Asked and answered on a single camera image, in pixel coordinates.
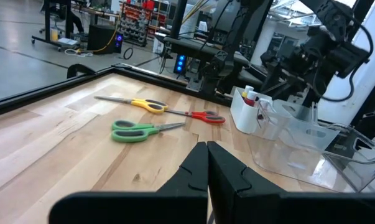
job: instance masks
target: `clear plastic bin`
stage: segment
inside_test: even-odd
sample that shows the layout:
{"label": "clear plastic bin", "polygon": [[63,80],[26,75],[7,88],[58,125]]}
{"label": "clear plastic bin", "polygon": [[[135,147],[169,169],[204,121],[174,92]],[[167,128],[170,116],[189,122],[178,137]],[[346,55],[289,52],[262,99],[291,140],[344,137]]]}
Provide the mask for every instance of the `clear plastic bin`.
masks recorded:
{"label": "clear plastic bin", "polygon": [[375,192],[375,144],[353,128],[329,126],[340,134],[325,149],[290,147],[282,141],[258,144],[249,138],[254,162],[274,172],[337,192]]}
{"label": "clear plastic bin", "polygon": [[256,115],[258,128],[252,134],[268,140],[277,140],[290,119],[288,113],[276,112],[270,102],[259,101]]}
{"label": "clear plastic bin", "polygon": [[324,150],[339,133],[339,130],[318,125],[316,112],[311,108],[282,100],[273,101],[273,107],[278,113],[288,113],[292,117],[280,134],[281,141],[288,146]]}

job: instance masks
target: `wooden table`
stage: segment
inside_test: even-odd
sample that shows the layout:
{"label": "wooden table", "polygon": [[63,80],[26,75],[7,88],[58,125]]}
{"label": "wooden table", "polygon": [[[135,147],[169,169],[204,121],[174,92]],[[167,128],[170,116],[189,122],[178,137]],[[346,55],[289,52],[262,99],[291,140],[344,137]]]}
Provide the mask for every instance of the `wooden table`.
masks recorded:
{"label": "wooden table", "polygon": [[[93,98],[152,98],[175,110],[215,110],[221,126],[176,114]],[[111,123],[186,122],[135,144],[114,142]],[[288,191],[325,191],[266,172],[253,163],[250,136],[239,132],[229,108],[121,75],[111,74],[0,116],[0,223],[45,223],[51,206],[82,190],[155,191],[178,169],[198,141],[216,141]],[[258,147],[266,140],[254,138]]]}

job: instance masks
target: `scissors blade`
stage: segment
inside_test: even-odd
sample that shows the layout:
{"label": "scissors blade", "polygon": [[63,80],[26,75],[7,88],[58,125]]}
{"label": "scissors blade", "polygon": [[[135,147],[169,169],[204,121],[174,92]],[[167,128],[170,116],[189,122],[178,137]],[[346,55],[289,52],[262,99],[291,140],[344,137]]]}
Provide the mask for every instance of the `scissors blade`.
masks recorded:
{"label": "scissors blade", "polygon": [[181,126],[183,126],[185,124],[186,123],[162,124],[162,125],[156,126],[155,128],[158,128],[160,131],[163,131],[163,130],[169,130],[169,129],[173,129],[173,128],[178,128],[178,127],[181,127]]}
{"label": "scissors blade", "polygon": [[184,112],[184,111],[175,111],[175,110],[166,109],[165,112],[173,113],[173,114],[180,114],[184,116],[191,116],[189,112]]}
{"label": "scissors blade", "polygon": [[110,96],[94,96],[94,98],[99,99],[99,100],[109,100],[109,101],[118,102],[118,103],[131,103],[132,102],[132,100],[129,100],[129,99],[110,97]]}

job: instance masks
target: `black stand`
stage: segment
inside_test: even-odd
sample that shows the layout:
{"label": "black stand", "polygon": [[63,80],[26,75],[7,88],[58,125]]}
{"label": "black stand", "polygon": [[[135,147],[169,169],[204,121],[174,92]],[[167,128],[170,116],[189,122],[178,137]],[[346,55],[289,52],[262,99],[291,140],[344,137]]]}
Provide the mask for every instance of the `black stand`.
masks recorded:
{"label": "black stand", "polygon": [[170,31],[170,37],[178,39],[180,28],[182,26],[183,14],[186,10],[187,0],[179,0],[176,6],[176,12],[174,16],[174,22],[172,24],[172,30]]}
{"label": "black stand", "polygon": [[66,18],[65,18],[65,37],[70,38],[71,36],[71,26],[72,20],[71,20],[71,0],[44,0],[44,9],[45,9],[45,38],[42,39],[40,37],[31,36],[32,40],[31,42],[34,44],[35,40],[39,40],[42,42],[45,42],[47,44],[52,44],[56,47],[58,47],[59,51],[63,47],[62,44],[59,44],[57,42],[53,42],[50,40],[50,2],[52,3],[59,3],[62,5],[66,5]]}

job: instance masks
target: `yellow scissors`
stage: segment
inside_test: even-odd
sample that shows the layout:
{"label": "yellow scissors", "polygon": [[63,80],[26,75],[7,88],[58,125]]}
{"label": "yellow scissors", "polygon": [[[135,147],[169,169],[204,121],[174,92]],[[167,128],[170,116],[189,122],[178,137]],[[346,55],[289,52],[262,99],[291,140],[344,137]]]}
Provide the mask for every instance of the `yellow scissors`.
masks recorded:
{"label": "yellow scissors", "polygon": [[151,113],[163,113],[166,109],[168,109],[168,105],[163,102],[159,102],[156,100],[144,100],[144,99],[124,99],[118,97],[109,97],[109,96],[95,96],[96,99],[99,100],[109,100],[113,102],[119,103],[127,103],[134,106],[140,106]]}

